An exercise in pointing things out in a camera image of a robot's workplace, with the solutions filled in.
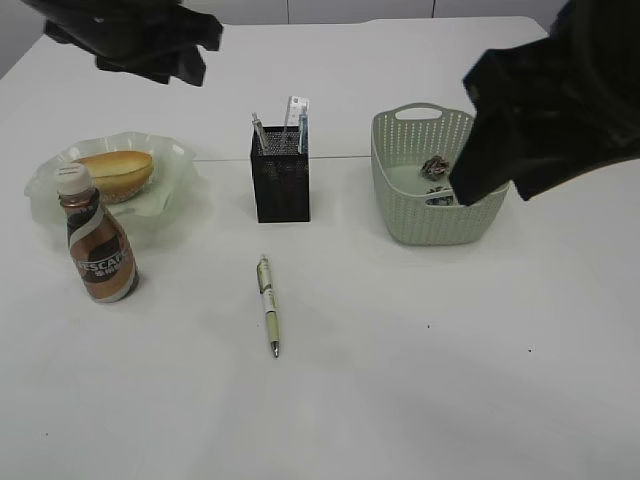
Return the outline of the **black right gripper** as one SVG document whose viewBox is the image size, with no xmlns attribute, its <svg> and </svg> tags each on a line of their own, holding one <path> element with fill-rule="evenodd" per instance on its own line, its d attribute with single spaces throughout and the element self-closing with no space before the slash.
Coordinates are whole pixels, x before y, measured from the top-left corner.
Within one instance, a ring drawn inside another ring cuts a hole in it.
<svg viewBox="0 0 640 480">
<path fill-rule="evenodd" d="M 569 1 L 545 38 L 486 50 L 463 84 L 477 116 L 449 176 L 462 205 L 510 181 L 528 201 L 636 159 L 639 4 Z"/>
</svg>

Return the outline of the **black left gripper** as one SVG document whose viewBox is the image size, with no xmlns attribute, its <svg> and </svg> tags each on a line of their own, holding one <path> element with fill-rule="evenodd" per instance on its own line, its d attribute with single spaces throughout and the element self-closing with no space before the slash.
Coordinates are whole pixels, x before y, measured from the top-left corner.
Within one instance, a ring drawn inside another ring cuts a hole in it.
<svg viewBox="0 0 640 480">
<path fill-rule="evenodd" d="M 190 10 L 181 1 L 25 4 L 44 17 L 47 36 L 92 53 L 99 70 L 128 73 L 164 85 L 174 77 L 201 87 L 206 64 L 197 46 L 216 51 L 223 33 L 215 16 Z"/>
</svg>

